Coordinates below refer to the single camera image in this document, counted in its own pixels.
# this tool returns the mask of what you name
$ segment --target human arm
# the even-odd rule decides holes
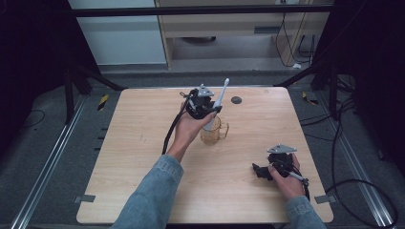
[[[128,198],[112,228],[165,227],[183,174],[180,162],[199,130],[213,116],[209,114],[201,120],[188,113],[181,116],[173,144]]]
[[[299,170],[300,164],[295,154],[292,154],[292,161]],[[307,197],[305,197],[303,184],[300,180],[292,176],[282,177],[272,166],[268,167],[268,171],[287,200],[286,208],[288,218],[291,221],[291,228],[326,228],[324,222],[316,214]]]

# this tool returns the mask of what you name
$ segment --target gray floor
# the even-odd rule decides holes
[[[178,39],[170,70],[139,70],[138,73],[106,74],[118,84],[130,88],[220,86],[225,77],[230,86],[269,86],[280,83],[300,70],[285,67],[278,58],[270,37],[217,37],[214,42],[204,39]],[[312,105],[302,97],[302,91],[312,94],[309,88],[311,77],[306,77],[288,88],[299,119],[324,115],[321,104]],[[62,156],[57,161],[49,183],[29,222],[32,228],[76,228],[80,225],[75,215],[79,205],[74,197],[84,194],[91,172],[96,163],[98,149],[113,115],[119,92],[91,80],[94,87],[91,95],[76,95],[76,102],[85,99],[85,105]],[[10,147],[12,157],[1,166],[0,174],[0,225],[8,228],[29,195],[36,179],[53,149],[65,121],[64,90],[57,88],[36,98],[33,109],[19,136]],[[102,111],[98,111],[100,98],[108,94],[109,99]],[[328,94],[328,89],[313,94],[318,101]],[[341,101],[349,94],[339,93]],[[303,127],[309,148],[314,158],[324,187],[332,186],[331,162],[332,139],[335,134],[333,121],[323,121]],[[359,167],[353,168],[353,157],[358,159],[372,183],[380,187],[393,200],[399,211],[396,228],[405,228],[403,219],[405,204],[405,179],[390,161],[380,160],[361,118],[351,109],[342,115],[344,134],[340,137],[334,154],[336,181],[358,177]],[[348,145],[352,155],[347,154]],[[375,216],[383,213],[373,210],[374,201],[368,200],[367,188],[358,184],[339,187],[339,194],[349,209],[362,219],[376,224]],[[390,205],[382,199],[392,214]],[[352,217],[339,202],[331,204],[334,220],[329,228],[370,228]]]

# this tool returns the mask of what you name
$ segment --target jeans jacket sleeve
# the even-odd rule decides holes
[[[308,199],[304,196],[290,199],[287,204],[287,214],[294,229],[323,229],[327,228],[319,218]]]
[[[128,198],[112,228],[165,228],[182,174],[177,160],[161,156]]]

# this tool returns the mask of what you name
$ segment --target tabletop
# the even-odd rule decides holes
[[[215,93],[219,87],[208,88]],[[113,223],[128,197],[158,160],[168,130],[184,98],[194,88],[124,90],[117,103],[77,220]],[[231,98],[239,96],[242,103]],[[225,139],[190,144],[181,162],[184,175],[169,223],[288,222],[282,194],[273,181],[257,178],[252,163],[267,166],[266,150],[281,143],[297,149],[311,203],[324,222],[332,221],[328,203],[317,204],[324,187],[285,88],[228,87],[217,116],[228,123]]]

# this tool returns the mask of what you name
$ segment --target black curtain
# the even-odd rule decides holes
[[[335,4],[352,7],[330,14],[315,58],[328,58],[338,73],[355,78],[353,98],[380,156],[395,162],[405,176],[404,4],[395,0]],[[314,82],[328,80],[329,72],[321,71]]]
[[[0,2],[0,157],[3,159],[30,114],[35,98],[64,85],[64,72],[69,65],[64,61],[66,53],[60,53],[55,44],[69,51],[76,63],[94,73],[100,72],[77,20],[46,13],[70,10],[67,0],[7,0],[7,5]]]

